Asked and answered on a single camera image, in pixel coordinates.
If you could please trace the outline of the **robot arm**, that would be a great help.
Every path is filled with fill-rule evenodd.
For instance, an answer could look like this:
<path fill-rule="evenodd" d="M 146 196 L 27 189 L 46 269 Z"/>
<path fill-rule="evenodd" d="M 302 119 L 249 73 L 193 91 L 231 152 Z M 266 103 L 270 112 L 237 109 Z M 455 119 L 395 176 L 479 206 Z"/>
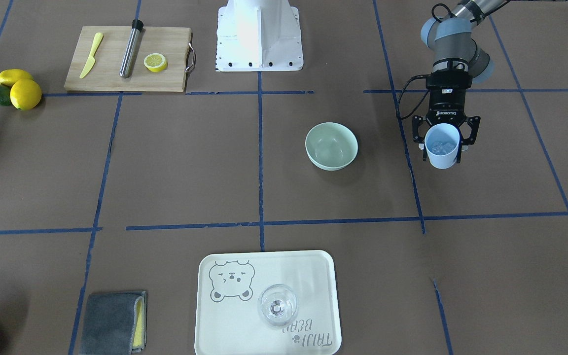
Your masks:
<path fill-rule="evenodd" d="M 433 14 L 420 31 L 434 59 L 432 72 L 424 76 L 428 110 L 412 115 L 412 135 L 423 160 L 437 169 L 460 163 L 464 149 L 476 142 L 481 119 L 466 115 L 466 92 L 492 75 L 494 62 L 472 31 L 505 5 L 504 0 L 461 0 L 446 16 Z"/>

